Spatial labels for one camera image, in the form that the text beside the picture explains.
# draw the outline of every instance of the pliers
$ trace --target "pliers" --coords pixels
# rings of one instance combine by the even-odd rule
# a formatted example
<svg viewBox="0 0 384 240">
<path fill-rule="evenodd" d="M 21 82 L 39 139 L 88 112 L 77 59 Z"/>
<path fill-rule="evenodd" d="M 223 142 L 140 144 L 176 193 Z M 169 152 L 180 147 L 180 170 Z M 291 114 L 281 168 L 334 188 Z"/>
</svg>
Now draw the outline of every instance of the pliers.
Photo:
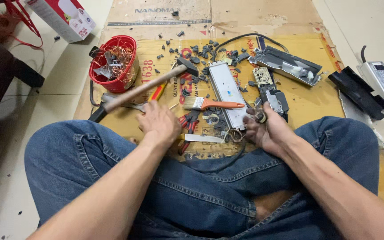
<svg viewBox="0 0 384 240">
<path fill-rule="evenodd" d="M 188 134 L 193 134 L 195 131 L 196 125 L 199 123 L 198 115 L 199 111 L 192 110 L 190 113 L 185 114 L 179 118 L 179 122 L 182 128 L 188 129 Z M 178 150 L 179 155 L 182 155 L 185 150 L 189 147 L 190 141 L 184 141 L 180 149 Z"/>
</svg>

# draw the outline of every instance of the orange brush handle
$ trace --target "orange brush handle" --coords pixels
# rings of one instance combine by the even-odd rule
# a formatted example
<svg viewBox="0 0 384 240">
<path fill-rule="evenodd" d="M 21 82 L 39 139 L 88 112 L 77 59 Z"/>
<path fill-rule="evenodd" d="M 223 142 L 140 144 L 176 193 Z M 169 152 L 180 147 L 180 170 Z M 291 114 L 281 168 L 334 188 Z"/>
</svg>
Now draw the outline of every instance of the orange brush handle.
<svg viewBox="0 0 384 240">
<path fill-rule="evenodd" d="M 202 104 L 201 109 L 206 109 L 210 107 L 217 107 L 217 108 L 243 108 L 245 107 L 242 103 L 237 102 L 215 102 L 215 101 L 209 101 L 207 99 L 204 99 L 204 102 Z"/>
</svg>

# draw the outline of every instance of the red basket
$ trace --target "red basket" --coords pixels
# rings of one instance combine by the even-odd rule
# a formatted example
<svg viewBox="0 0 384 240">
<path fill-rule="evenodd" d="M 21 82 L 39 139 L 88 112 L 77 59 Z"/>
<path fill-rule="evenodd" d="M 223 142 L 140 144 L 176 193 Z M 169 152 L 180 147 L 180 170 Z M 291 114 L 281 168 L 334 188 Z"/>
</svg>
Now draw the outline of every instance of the red basket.
<svg viewBox="0 0 384 240">
<path fill-rule="evenodd" d="M 117 79 L 107 82 L 107 78 L 104 75 L 97 75 L 93 69 L 100 68 L 99 65 L 106 65 L 104 52 L 110 50 L 113 46 L 133 48 L 133 56 L 131 57 L 131 61 L 128 63 L 127 68 L 125 69 L 125 73 L 123 73 Z M 136 47 L 136 41 L 130 36 L 119 35 L 112 37 L 107 43 L 100 47 L 101 52 L 99 55 L 97 55 L 97 57 L 93 59 L 93 62 L 91 63 L 89 71 L 91 80 L 102 85 L 105 89 L 112 93 L 120 94 L 125 92 L 133 85 L 134 81 L 136 81 L 137 73 L 139 71 L 139 61 L 136 60 Z"/>
</svg>

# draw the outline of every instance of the wooden hammer handle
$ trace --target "wooden hammer handle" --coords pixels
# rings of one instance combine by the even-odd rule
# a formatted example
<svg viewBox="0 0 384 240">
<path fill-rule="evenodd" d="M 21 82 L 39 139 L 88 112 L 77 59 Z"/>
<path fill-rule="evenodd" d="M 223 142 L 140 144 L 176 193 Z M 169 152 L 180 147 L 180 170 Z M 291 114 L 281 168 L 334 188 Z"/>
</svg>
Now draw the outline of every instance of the wooden hammer handle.
<svg viewBox="0 0 384 240">
<path fill-rule="evenodd" d="M 106 110 L 107 113 L 112 112 L 117 107 L 120 107 L 122 104 L 130 101 L 131 99 L 137 97 L 138 95 L 151 90 L 152 88 L 161 85 L 163 82 L 168 81 L 174 76 L 177 76 L 181 73 L 186 72 L 188 68 L 185 65 L 180 65 L 178 67 L 175 67 L 173 70 L 169 71 L 168 73 L 157 77 L 156 79 L 150 81 L 149 83 L 143 84 L 141 86 L 138 86 L 137 88 L 133 88 L 126 93 L 120 95 L 119 97 L 115 98 L 113 101 L 106 103 L 103 107 Z"/>
</svg>

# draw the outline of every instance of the paintbrush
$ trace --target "paintbrush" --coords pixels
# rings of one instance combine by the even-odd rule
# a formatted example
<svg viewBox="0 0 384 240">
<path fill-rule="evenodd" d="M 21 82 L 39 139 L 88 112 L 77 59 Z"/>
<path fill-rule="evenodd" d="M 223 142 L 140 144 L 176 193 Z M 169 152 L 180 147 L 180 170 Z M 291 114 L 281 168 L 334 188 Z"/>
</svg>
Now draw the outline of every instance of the paintbrush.
<svg viewBox="0 0 384 240">
<path fill-rule="evenodd" d="M 187 110 L 204 110 L 210 107 L 217 108 L 243 108 L 245 107 L 242 103 L 237 102 L 215 102 L 209 101 L 203 97 L 198 96 L 187 96 L 185 97 L 185 103 L 183 108 Z"/>
</svg>

